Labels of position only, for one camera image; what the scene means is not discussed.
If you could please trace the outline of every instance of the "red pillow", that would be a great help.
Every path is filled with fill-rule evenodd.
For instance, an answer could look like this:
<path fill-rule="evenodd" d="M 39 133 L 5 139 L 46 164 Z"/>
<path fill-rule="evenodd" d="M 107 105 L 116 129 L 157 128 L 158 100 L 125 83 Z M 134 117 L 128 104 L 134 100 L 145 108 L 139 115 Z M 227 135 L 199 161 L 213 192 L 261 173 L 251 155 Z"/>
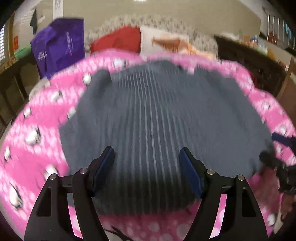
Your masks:
<path fill-rule="evenodd" d="M 138 27 L 125 26 L 100 37 L 90 44 L 91 53 L 108 48 L 127 50 L 135 53 L 141 51 L 141 31 Z"/>

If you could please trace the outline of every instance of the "polka dot pattern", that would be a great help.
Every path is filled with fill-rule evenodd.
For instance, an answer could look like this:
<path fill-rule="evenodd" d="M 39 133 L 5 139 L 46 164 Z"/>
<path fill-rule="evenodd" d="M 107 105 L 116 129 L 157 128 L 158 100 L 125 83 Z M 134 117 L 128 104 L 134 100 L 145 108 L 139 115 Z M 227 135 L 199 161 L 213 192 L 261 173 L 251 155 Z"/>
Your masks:
<path fill-rule="evenodd" d="M 112 73 L 122 70 L 126 65 L 133 66 L 164 58 L 187 69 L 188 74 L 193 74 L 194 69 L 198 67 L 218 71 L 221 75 L 229 77 L 226 81 L 236 80 L 270 132 L 276 131 L 285 136 L 295 135 L 290 119 L 275 98 L 267 92 L 256 89 L 249 72 L 236 62 L 216 62 L 197 56 L 167 53 L 140 57 L 117 50 L 107 50 L 91 55 L 55 74 L 49 84 L 25 106 L 4 140 L 0 151 L 0 199 L 19 233 L 24 234 L 33 205 L 48 175 L 57 172 L 60 176 L 64 176 L 69 171 L 58 128 L 75 115 L 79 99 L 86 88 L 89 88 L 91 76 L 98 69 L 108 69 Z M 28 135 L 30 135 L 29 143 L 36 143 L 28 145 L 24 141 Z M 274 144 L 278 158 L 288 165 L 296 162 L 289 148 L 279 143 Z M 272 226 L 269 224 L 272 224 L 273 219 L 269 215 L 276 213 L 280 204 L 275 172 L 265 170 L 262 175 L 255 174 L 248 179 L 248 182 L 259 203 L 270 234 Z M 9 201 L 11 185 L 17 190 L 16 193 L 11 194 L 15 199 L 12 202 L 21 203 L 17 208 Z M 225 204 L 226 195 L 222 195 L 211 237 L 220 232 Z M 186 236 L 199 205 L 200 203 L 195 203 L 186 210 L 174 213 L 100 216 L 99 219 L 110 240 L 121 240 L 119 236 L 125 235 L 136 241 L 179 241 Z M 69 207 L 69 213 L 74 234 L 82 237 L 74 207 Z"/>

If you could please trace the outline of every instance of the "metal screw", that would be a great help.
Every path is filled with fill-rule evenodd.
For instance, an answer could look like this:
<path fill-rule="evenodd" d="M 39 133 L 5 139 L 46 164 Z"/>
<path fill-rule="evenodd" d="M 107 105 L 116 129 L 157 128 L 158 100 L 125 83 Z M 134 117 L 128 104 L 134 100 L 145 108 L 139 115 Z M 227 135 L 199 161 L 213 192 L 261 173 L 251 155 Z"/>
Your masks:
<path fill-rule="evenodd" d="M 214 175 L 215 174 L 215 171 L 213 169 L 208 169 L 207 170 L 207 174 Z"/>
<path fill-rule="evenodd" d="M 80 170 L 79 170 L 79 172 L 81 173 L 81 174 L 86 174 L 87 173 L 87 168 L 81 168 Z"/>
<path fill-rule="evenodd" d="M 57 175 L 54 173 L 49 176 L 49 179 L 54 180 L 54 179 L 56 179 L 56 177 L 57 177 Z"/>
<path fill-rule="evenodd" d="M 238 180 L 243 181 L 244 180 L 244 176 L 243 175 L 238 175 L 237 176 Z"/>

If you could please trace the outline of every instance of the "ribbed knit fabric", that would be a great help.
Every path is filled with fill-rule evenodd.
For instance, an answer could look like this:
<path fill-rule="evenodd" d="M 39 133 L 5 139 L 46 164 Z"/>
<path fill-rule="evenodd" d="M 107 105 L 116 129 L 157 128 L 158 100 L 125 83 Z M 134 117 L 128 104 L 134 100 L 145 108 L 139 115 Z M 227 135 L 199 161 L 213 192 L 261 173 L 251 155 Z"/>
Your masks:
<path fill-rule="evenodd" d="M 194 75 L 157 61 L 110 76 L 99 70 L 76 114 L 60 128 L 71 173 L 107 145 L 115 163 L 93 199 L 100 214 L 159 213 L 195 200 L 178 153 L 192 154 L 220 175 L 250 177 L 270 133 L 234 79 L 197 69 Z"/>

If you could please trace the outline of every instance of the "purple shopping bag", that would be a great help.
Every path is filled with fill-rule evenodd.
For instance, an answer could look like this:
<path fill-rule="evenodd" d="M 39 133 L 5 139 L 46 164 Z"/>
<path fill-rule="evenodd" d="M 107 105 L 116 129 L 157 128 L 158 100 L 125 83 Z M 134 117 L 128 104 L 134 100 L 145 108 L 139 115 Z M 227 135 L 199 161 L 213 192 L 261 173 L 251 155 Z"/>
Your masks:
<path fill-rule="evenodd" d="M 51 78 L 85 57 L 83 26 L 83 19 L 57 18 L 36 34 L 31 47 L 40 78 Z"/>

